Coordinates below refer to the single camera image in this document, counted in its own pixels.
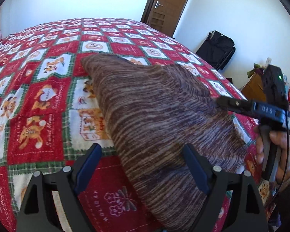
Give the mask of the person's right hand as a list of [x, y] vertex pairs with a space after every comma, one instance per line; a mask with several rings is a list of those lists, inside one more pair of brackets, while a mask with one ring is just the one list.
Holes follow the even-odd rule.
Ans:
[[282, 184], [290, 179], [290, 136], [286, 132], [271, 131], [271, 141], [281, 148], [281, 158], [276, 174], [276, 181]]

